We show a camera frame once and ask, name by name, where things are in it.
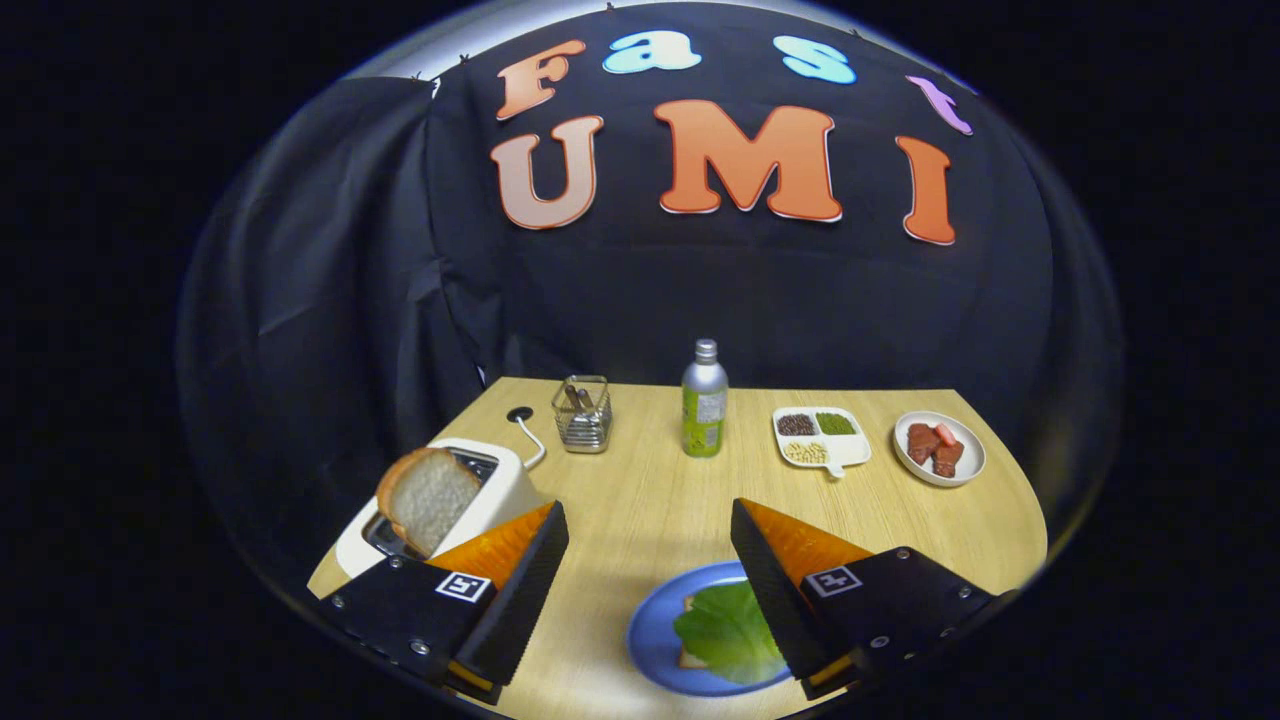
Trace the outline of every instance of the grains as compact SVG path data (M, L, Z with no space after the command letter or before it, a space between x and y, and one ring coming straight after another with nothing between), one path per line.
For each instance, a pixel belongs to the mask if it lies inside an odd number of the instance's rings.
M808 415L783 415L778 418L778 434L815 436L818 430L813 429L813 420Z
M822 432L828 436L858 434L858 430L854 429L854 424L849 421L849 418L835 413L818 413L818 427L820 427Z
M827 461L827 446L820 442L790 442L782 454L796 462L810 462L822 465Z

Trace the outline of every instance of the green lettuce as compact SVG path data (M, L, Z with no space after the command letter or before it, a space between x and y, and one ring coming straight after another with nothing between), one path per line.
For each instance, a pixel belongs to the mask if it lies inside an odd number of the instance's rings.
M750 583L700 591L692 607L676 618L675 628L690 655L731 683L760 683L786 666Z

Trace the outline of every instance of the toast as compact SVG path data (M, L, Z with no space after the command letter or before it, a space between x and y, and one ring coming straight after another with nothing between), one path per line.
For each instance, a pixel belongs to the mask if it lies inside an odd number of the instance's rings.
M378 510L406 544L430 557L480 495L480 480L448 450L420 447L378 483Z
M685 597L685 612L689 612L692 609L694 609L694 596ZM680 660L677 660L676 664L684 667L685 670L698 670L700 667L707 667L705 662L694 657L692 655L689 653L687 650L685 650L684 643L680 644Z

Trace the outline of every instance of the wire basket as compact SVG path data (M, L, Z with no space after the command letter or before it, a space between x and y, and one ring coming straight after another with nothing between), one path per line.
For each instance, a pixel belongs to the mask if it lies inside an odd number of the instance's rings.
M570 387L586 391L586 398L575 401L567 392ZM556 410L556 427L564 450L604 452L609 447L613 405L604 375L570 375L552 397L552 409Z

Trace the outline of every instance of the white plate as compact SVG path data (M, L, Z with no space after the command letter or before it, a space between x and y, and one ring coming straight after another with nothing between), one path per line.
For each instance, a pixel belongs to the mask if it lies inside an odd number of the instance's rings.
M858 432L851 436L828 436L823 433L822 427L818 425L818 413L833 413L836 415L842 415ZM782 418L783 415L808 415L809 421L813 423L814 433L817 434L785 436L780 433L778 418ZM858 418L854 418L854 414L849 410L841 410L840 407L778 407L773 411L771 423L773 425L773 438L778 441L778 452L782 454L783 460L797 468L826 468L833 478L844 478L845 465L861 465L872 459L872 443L867 441L867 433L863 432L863 427L858 424ZM827 447L827 462L797 462L787 457L783 448L792 442L820 442Z
M925 466L922 468L906 454L906 429L915 423L924 423L931 428L937 427L938 423L946 423L951 428L951 434L956 436L956 439L964 443L964 455L956 462L956 477L943 478L942 475L936 475L931 470L933 468L932 457L925 460ZM947 418L940 413L929 413L928 410L908 413L897 419L897 424L893 425L893 450L897 451L897 459L902 461L902 465L906 465L906 469L913 475L927 483L945 488L954 488L968 483L978 477L978 473L987 465L987 451L982 447L982 441L978 439L978 436L973 434L973 430L964 427L960 420Z

